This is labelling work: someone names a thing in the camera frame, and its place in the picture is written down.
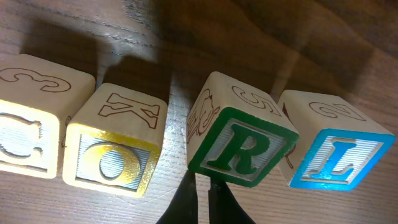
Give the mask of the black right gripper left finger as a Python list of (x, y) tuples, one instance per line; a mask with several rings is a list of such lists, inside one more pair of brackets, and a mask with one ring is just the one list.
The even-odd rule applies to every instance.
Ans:
[(195, 173), (187, 170), (173, 199), (157, 224), (198, 224)]

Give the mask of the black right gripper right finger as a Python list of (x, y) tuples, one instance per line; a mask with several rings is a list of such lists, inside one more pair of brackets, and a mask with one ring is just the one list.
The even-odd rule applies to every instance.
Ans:
[(210, 224), (255, 224), (239, 205), (226, 182), (211, 178), (208, 199)]

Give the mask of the green R block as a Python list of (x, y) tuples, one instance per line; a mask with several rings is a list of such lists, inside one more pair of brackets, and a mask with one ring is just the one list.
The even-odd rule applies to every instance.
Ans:
[(255, 187), (299, 132), (266, 92), (220, 72), (207, 78), (187, 116), (190, 171)]

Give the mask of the yellow O block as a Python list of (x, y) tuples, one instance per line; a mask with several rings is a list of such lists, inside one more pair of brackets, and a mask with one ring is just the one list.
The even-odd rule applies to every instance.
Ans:
[(162, 151), (168, 105), (154, 96), (102, 84), (67, 128), (63, 180), (139, 198)]

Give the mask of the blue L block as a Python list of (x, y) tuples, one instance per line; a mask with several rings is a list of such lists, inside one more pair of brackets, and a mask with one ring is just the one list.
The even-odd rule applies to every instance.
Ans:
[(353, 190), (396, 141), (339, 96), (285, 90), (278, 105), (299, 133), (278, 164), (292, 188)]

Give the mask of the yellow C block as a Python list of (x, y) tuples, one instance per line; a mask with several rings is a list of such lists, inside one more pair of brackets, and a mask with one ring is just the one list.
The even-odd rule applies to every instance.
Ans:
[(95, 85), (88, 73), (27, 54), (1, 62), (1, 170), (56, 177), (66, 128)]

